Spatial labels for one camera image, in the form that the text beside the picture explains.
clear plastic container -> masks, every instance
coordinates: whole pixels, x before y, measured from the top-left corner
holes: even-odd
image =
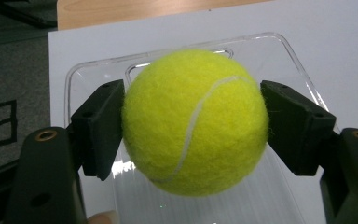
[[[248,35],[184,48],[208,49],[225,54],[246,67],[257,81],[280,82],[327,109],[281,35]],[[145,66],[172,50],[175,49],[73,67],[66,78],[65,124],[68,125],[70,116],[100,85],[124,79],[128,88]],[[270,147],[267,147],[255,170],[240,184],[209,197],[182,197],[157,189],[136,169],[123,144],[112,172],[112,194],[121,223],[305,223],[279,158]]]

yellow tennis ball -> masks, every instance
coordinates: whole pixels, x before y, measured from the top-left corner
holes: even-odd
[[[234,60],[200,49],[148,65],[127,91],[122,119],[136,168],[160,189],[186,196],[239,183],[268,137],[257,83]]]

